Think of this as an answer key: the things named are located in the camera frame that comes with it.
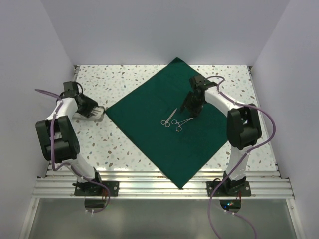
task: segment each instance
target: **green cloth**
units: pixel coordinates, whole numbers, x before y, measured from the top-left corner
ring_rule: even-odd
[[[211,104],[201,114],[182,126],[161,125],[178,108],[172,120],[188,119],[180,106],[192,88],[189,79],[199,73],[179,58],[157,72],[144,84],[106,110],[117,127],[178,188],[225,144],[226,116]]]

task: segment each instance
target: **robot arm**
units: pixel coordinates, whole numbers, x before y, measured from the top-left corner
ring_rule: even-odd
[[[86,180],[102,182],[99,173],[80,154],[80,144],[70,119],[79,114],[87,120],[101,121],[104,108],[98,106],[93,99],[80,93],[76,82],[65,82],[64,92],[61,94],[61,99],[57,100],[53,113],[46,120],[39,121],[35,125],[41,150],[47,161],[51,160],[50,125],[54,114],[56,114],[54,121],[55,163],[68,165],[68,169],[77,177],[77,183],[74,186],[90,196],[100,195],[102,189]]]
[[[218,92],[215,82],[209,81],[202,75],[194,76],[189,81],[193,92],[188,93],[181,106],[181,111],[186,108],[190,111],[191,117],[197,117],[200,115],[204,104],[209,103],[218,108],[227,117],[227,139],[232,147],[229,164],[224,172],[225,178],[244,153],[255,145],[261,137],[257,110],[231,103]],[[248,155],[235,171],[229,175],[229,180],[225,185],[226,191],[245,184],[247,161]]]

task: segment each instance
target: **white wall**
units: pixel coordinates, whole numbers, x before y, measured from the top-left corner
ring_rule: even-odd
[[[291,0],[253,67],[261,106],[278,126],[273,148],[290,177],[309,238],[319,235],[319,1]]]
[[[74,64],[252,65],[289,0],[41,0]]]
[[[0,1],[0,238],[16,239],[37,175],[47,166],[35,131],[73,66],[39,0]]]

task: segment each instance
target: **speckled tabletop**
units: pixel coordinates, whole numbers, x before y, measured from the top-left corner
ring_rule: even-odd
[[[77,81],[84,93],[99,105],[110,107],[147,81],[165,65],[82,65]],[[191,65],[204,76],[226,78],[222,90],[245,103],[257,105],[256,96],[246,66]],[[81,154],[97,170],[154,171],[158,168],[107,117],[102,122],[74,120],[73,126],[81,146]],[[266,133],[262,124],[262,138]],[[202,170],[225,170],[230,155],[227,142],[203,166]],[[275,159],[267,144],[254,150],[247,170],[275,171]]]

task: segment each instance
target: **scissors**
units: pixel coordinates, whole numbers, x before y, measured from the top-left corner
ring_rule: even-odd
[[[181,132],[181,130],[182,130],[181,126],[182,126],[183,124],[185,124],[186,122],[192,120],[193,118],[194,118],[194,117],[189,118],[189,119],[186,119],[186,120],[183,120],[183,121],[181,121],[181,122],[177,122],[177,120],[173,119],[173,120],[171,121],[171,124],[178,124],[178,126],[177,126],[177,128],[176,128],[176,131],[177,131],[177,132]]]
[[[170,127],[170,119],[173,117],[173,115],[175,114],[175,112],[177,111],[177,108],[173,111],[173,113],[170,114],[170,116],[168,117],[168,119],[165,121],[165,120],[162,120],[160,123],[162,125],[165,125],[166,128]]]

